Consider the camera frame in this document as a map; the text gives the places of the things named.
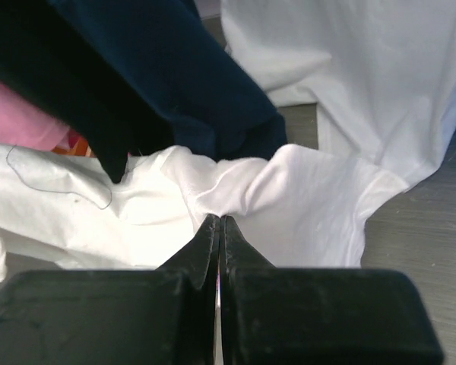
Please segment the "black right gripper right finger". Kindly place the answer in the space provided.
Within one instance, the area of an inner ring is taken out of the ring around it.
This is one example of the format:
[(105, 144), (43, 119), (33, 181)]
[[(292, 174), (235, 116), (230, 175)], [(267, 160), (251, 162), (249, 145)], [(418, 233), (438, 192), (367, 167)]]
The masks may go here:
[(399, 271), (278, 268), (220, 222), (226, 364), (441, 364), (419, 291)]

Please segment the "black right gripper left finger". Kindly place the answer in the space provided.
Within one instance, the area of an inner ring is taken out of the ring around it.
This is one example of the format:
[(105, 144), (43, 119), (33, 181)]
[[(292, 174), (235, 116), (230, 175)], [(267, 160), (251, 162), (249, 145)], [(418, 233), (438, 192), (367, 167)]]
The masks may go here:
[(0, 364), (212, 364), (217, 218), (148, 271), (27, 271), (0, 290)]

